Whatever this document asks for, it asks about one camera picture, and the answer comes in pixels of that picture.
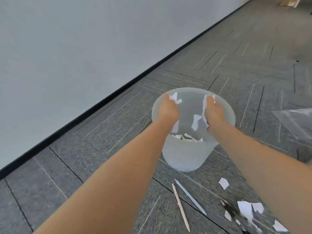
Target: plastic bag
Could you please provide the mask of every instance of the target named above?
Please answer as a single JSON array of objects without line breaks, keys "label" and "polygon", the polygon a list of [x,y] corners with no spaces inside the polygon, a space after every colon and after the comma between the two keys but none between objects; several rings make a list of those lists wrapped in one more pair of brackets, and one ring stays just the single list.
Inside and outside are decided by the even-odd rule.
[{"label": "plastic bag", "polygon": [[272,111],[296,139],[312,140],[312,108]]}]

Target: black baseboard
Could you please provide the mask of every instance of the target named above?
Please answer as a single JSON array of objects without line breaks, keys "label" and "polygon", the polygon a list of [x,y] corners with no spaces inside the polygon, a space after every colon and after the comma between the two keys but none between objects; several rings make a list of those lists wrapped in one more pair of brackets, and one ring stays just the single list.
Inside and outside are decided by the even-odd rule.
[{"label": "black baseboard", "polygon": [[170,59],[171,57],[173,57],[175,54],[177,54],[179,51],[181,51],[182,49],[184,49],[186,46],[190,45],[191,43],[193,43],[195,40],[197,40],[198,38],[200,38],[202,35],[204,35],[206,32],[208,32],[210,29],[212,29],[213,27],[215,27],[217,24],[219,24],[220,22],[222,22],[224,19],[228,18],[230,15],[232,15],[234,12],[236,12],[237,10],[241,9],[244,5],[242,5],[241,7],[237,8],[235,11],[233,11],[232,13],[230,13],[229,15],[227,15],[226,17],[224,17],[223,19],[221,19],[220,21],[218,21],[217,23],[215,23],[214,25],[212,25],[211,27],[209,27],[208,29],[206,29],[205,31],[203,31],[202,33],[200,33],[199,35],[197,35],[196,37],[194,37],[193,39],[191,39],[190,41],[188,41],[186,44],[184,44],[183,46],[179,47],[177,50],[175,50],[174,52],[170,53],[168,56],[166,56],[164,59],[160,60],[159,62],[157,62],[155,65],[151,66],[150,68],[148,68],[146,71],[144,71],[142,74],[138,75],[137,77],[135,77],[133,80],[131,80],[130,82],[126,83],[124,86],[122,86],[120,89],[116,90],[115,92],[113,92],[111,95],[109,95],[108,97],[104,98],[102,101],[100,101],[99,103],[97,103],[96,105],[94,105],[92,108],[90,108],[89,110],[87,110],[86,112],[84,112],[83,114],[81,114],[80,116],[78,116],[76,119],[74,119],[73,121],[69,122],[67,125],[63,126],[61,129],[59,129],[57,132],[53,133],[51,136],[49,136],[48,138],[46,138],[44,141],[40,142],[39,144],[37,144],[35,147],[33,147],[32,149],[28,150],[26,153],[24,153],[21,157],[17,158],[15,161],[13,161],[12,163],[10,163],[9,165],[7,165],[6,167],[4,167],[3,169],[0,170],[0,180],[2,180],[3,178],[5,178],[8,174],[10,174],[11,172],[13,172],[15,169],[17,169],[18,167],[20,167],[21,165],[23,165],[25,162],[27,162],[29,159],[31,159],[32,157],[34,157],[37,153],[39,153],[41,150],[45,149],[46,147],[48,147],[51,143],[53,143],[54,141],[56,141],[58,138],[60,138],[61,136],[63,136],[67,131],[71,130],[72,128],[74,128],[76,125],[78,125],[79,123],[81,123],[82,121],[84,121],[85,119],[87,119],[90,115],[92,115],[93,113],[95,113],[97,110],[99,110],[100,108],[102,108],[103,106],[105,106],[108,102],[110,102],[111,100],[113,100],[114,98],[116,98],[119,94],[121,94],[122,92],[124,92],[125,90],[127,90],[129,87],[133,86],[136,82],[138,82],[140,79],[142,79],[143,77],[145,77],[147,74],[149,74],[150,72],[152,72],[154,69],[156,69],[157,67],[159,67],[162,63],[164,63],[165,61],[167,61],[168,59]]}]

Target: white wall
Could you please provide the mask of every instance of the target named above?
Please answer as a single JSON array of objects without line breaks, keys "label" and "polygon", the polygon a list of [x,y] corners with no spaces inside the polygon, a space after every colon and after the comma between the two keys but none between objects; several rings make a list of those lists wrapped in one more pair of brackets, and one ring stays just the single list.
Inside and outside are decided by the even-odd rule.
[{"label": "white wall", "polygon": [[0,0],[0,169],[248,0]]}]

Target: hand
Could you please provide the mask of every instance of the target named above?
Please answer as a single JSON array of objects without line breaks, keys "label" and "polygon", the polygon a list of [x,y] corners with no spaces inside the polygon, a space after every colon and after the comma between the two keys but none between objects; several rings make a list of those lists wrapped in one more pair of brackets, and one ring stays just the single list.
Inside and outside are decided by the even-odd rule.
[{"label": "hand", "polygon": [[159,106],[158,119],[170,122],[174,125],[180,117],[179,107],[174,100],[170,100],[169,94],[164,94]]},{"label": "hand", "polygon": [[224,121],[224,110],[222,106],[218,103],[215,104],[214,102],[215,100],[212,96],[207,97],[205,117],[209,125],[208,130],[211,129],[216,122]]}]

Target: trash can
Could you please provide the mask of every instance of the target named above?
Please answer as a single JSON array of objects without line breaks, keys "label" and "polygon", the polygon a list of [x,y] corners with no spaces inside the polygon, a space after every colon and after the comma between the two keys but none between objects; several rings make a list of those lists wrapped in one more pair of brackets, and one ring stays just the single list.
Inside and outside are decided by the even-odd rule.
[{"label": "trash can", "polygon": [[[219,143],[207,131],[205,121],[200,118],[197,121],[197,126],[194,126],[200,116],[203,115],[203,104],[205,96],[215,95],[216,102],[224,109],[224,117],[227,122],[235,125],[235,114],[231,106],[220,96],[203,89],[197,88],[178,88],[167,92],[170,96],[176,95],[179,103],[180,119],[178,126],[166,138],[163,147],[163,157],[172,168],[181,172],[191,172],[199,168],[210,155],[212,150]],[[162,100],[161,95],[154,103],[152,109],[152,120],[155,121],[158,115],[159,104]],[[202,138],[203,142],[190,142],[178,139],[172,135],[187,133],[196,140]]]}]

